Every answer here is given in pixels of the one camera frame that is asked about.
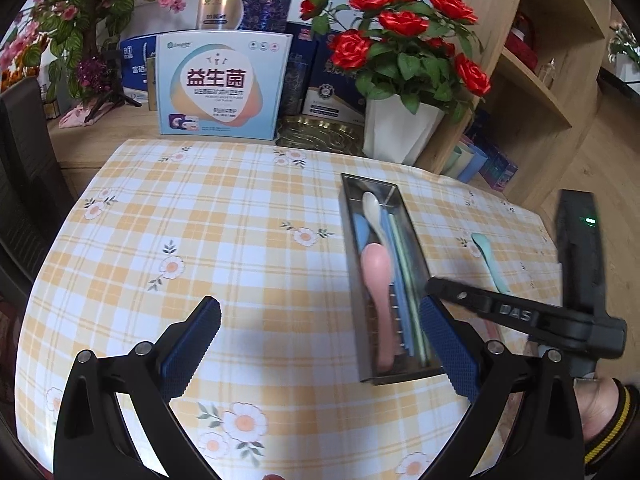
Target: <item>gold tray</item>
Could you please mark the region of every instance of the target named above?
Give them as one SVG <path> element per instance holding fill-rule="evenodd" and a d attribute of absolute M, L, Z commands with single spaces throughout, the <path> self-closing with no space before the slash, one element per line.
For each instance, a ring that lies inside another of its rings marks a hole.
<path fill-rule="evenodd" d="M 364 128 L 305 115 L 278 120 L 276 146 L 366 156 L 362 152 Z"/>

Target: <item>table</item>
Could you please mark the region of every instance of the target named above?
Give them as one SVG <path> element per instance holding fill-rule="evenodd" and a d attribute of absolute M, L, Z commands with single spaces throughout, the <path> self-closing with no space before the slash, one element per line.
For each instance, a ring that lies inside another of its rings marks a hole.
<path fill-rule="evenodd" d="M 15 394 L 29 452 L 52 467 L 79 351 L 155 341 L 210 294 L 222 328 L 171 407 L 224 480 L 416 479 L 467 402 L 445 376 L 358 382 L 340 172 L 398 184 L 434 274 L 492 286 L 470 240 L 482 232 L 514 294 L 558 303 L 556 250 L 540 218 L 448 177 L 273 146 L 128 140 L 72 209 L 33 287 Z M 522 350 L 522 334 L 478 321 L 485 338 Z M 143 461 L 162 471 L 120 401 Z M 481 466 L 499 446 L 496 434 Z"/>

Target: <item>hand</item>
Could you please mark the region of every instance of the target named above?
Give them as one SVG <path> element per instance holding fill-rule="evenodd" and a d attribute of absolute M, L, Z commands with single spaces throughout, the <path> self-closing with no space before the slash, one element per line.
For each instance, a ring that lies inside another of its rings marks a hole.
<path fill-rule="evenodd" d="M 588 442 L 613 418 L 618 406 L 618 387 L 610 377 L 596 380 L 577 380 L 575 399 L 582 421 L 582 435 Z"/>

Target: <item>blue gripper pad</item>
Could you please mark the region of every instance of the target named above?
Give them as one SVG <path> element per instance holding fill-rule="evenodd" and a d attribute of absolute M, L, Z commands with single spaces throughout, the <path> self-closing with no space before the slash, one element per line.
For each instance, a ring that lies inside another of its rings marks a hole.
<path fill-rule="evenodd" d="M 187 389 L 200 361 L 220 329 L 220 304 L 209 298 L 197 315 L 188 319 L 188 327 L 160 365 L 160 395 L 164 402 L 180 397 Z"/>
<path fill-rule="evenodd" d="M 478 363 L 430 296 L 420 302 L 420 326 L 435 348 L 453 389 L 474 402 L 480 393 Z"/>

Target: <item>white spoon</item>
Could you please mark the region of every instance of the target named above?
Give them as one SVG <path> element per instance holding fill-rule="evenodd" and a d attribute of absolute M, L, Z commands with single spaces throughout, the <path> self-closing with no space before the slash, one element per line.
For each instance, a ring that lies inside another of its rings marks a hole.
<path fill-rule="evenodd" d="M 366 218 L 367 222 L 369 222 L 369 224 L 371 225 L 373 231 L 378 237 L 378 240 L 380 240 L 380 244 L 388 251 L 389 243 L 386 239 L 385 232 L 382 229 L 382 224 L 380 223 L 382 206 L 372 192 L 367 191 L 362 196 L 362 208 L 364 210 L 364 218 Z"/>

